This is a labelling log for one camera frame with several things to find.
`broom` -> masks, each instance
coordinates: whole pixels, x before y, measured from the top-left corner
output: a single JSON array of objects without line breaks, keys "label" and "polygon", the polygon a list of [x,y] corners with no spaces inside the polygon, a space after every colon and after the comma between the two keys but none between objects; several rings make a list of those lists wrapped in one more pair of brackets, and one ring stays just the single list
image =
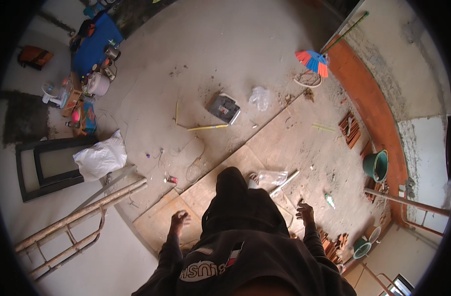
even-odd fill
[{"label": "broom", "polygon": [[327,77],[327,62],[324,54],[328,52],[334,45],[336,45],[342,38],[344,38],[354,27],[356,27],[361,21],[364,20],[370,13],[367,11],[359,20],[352,25],[344,34],[342,34],[339,39],[337,39],[333,44],[331,44],[322,54],[314,52],[312,50],[306,50],[302,52],[295,52],[296,58],[309,70],[321,75],[322,77]]}]

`plastic bag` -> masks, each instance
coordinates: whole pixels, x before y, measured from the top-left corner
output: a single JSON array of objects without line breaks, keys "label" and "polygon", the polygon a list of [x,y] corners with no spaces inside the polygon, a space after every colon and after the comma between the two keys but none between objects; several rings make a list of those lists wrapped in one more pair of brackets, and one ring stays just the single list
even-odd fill
[{"label": "plastic bag", "polygon": [[257,86],[252,90],[252,96],[249,98],[250,104],[257,103],[257,108],[260,111],[265,111],[268,108],[270,101],[270,91],[261,86]]},{"label": "plastic bag", "polygon": [[265,183],[280,186],[281,184],[285,183],[287,178],[288,178],[287,171],[271,171],[271,170],[258,171],[258,179],[260,185]]},{"label": "plastic bag", "polygon": [[121,131],[117,130],[109,139],[81,150],[73,155],[73,159],[87,182],[98,180],[111,171],[123,168],[127,162],[127,151]]}]

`metal pot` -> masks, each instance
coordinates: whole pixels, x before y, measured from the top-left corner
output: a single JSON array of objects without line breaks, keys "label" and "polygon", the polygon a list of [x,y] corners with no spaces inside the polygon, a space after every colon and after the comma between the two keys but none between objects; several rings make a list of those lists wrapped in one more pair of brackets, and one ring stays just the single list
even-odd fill
[{"label": "metal pot", "polygon": [[115,49],[111,45],[104,46],[104,53],[108,58],[110,58],[114,61],[116,61],[121,56],[121,51],[118,49]]}]

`hand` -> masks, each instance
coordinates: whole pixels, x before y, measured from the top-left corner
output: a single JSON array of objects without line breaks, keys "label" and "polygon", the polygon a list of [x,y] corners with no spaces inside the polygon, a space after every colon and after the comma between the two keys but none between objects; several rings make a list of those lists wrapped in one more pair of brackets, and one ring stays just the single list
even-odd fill
[{"label": "hand", "polygon": [[314,223],[314,210],[309,204],[298,204],[298,213],[296,213],[296,219],[303,220],[303,224],[306,227],[308,224]]},{"label": "hand", "polygon": [[170,234],[176,234],[181,237],[183,227],[191,224],[191,216],[185,210],[177,211],[171,216]]}]

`white bag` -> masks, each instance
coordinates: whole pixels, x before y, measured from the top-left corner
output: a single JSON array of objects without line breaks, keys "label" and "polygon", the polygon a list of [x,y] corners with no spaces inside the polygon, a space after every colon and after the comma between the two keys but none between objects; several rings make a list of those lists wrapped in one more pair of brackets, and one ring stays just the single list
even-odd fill
[{"label": "white bag", "polygon": [[121,131],[117,130],[109,139],[81,150],[73,158],[86,182],[98,180],[111,171],[123,168],[127,163],[127,151]]}]

